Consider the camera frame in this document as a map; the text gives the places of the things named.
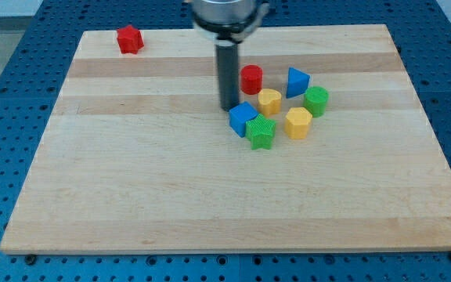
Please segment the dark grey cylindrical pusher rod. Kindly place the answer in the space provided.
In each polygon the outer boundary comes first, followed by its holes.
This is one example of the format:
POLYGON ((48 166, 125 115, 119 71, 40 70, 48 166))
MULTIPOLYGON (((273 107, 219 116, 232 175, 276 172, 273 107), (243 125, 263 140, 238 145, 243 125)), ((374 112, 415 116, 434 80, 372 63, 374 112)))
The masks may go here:
POLYGON ((215 45, 215 59, 220 107, 229 111, 240 102, 238 44, 219 38, 215 45))

